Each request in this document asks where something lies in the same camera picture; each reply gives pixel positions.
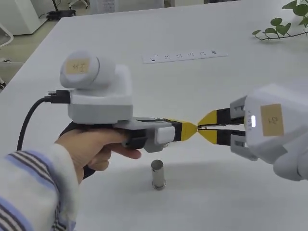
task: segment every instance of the handwritten label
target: handwritten label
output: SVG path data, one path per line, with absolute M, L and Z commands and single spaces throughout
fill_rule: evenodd
M 261 106 L 263 136 L 283 136 L 283 118 L 281 104 Z
M 89 71 L 90 59 L 70 59 L 66 61 L 66 73 L 86 74 Z

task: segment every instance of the human hand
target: human hand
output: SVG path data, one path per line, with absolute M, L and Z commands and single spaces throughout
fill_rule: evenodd
M 98 129 L 83 132 L 72 130 L 62 135 L 55 143 L 63 146 L 71 155 L 76 170 L 78 182 L 81 183 L 83 167 L 96 171 L 105 171 L 109 165 L 111 151 L 131 159 L 139 159 L 138 150 L 123 147 L 122 142 L 128 138 L 124 133 L 112 129 Z

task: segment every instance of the white table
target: white table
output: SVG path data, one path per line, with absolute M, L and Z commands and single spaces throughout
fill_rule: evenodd
M 284 3 L 243 0 L 61 20 L 0 95 L 1 152 L 15 149 L 30 106 L 60 88 L 60 66 L 76 49 L 131 68 L 135 116 L 197 123 L 252 89 L 307 77 L 305 36 L 270 43 L 251 36 L 275 16 L 292 18 L 292 12 L 280 10 Z M 144 53 L 199 48 L 229 56 L 141 62 Z M 65 105 L 41 106 L 25 148 L 52 143 L 69 121 Z M 161 192 L 151 188 L 154 159 L 165 164 L 167 187 Z M 195 135 L 138 161 L 113 155 L 106 172 L 82 184 L 77 231 L 304 231 L 307 194 L 307 182 L 280 179 L 270 165 L 247 161 Z

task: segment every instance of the metal cylinder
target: metal cylinder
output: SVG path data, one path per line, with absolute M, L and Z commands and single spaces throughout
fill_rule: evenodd
M 154 160 L 151 163 L 152 167 L 152 185 L 155 189 L 161 190 L 166 186 L 164 176 L 164 163 L 161 160 Z

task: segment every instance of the striped shirt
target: striped shirt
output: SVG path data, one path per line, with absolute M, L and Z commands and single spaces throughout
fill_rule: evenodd
M 64 147 L 8 154 L 0 181 L 0 231 L 74 230 L 78 182 Z

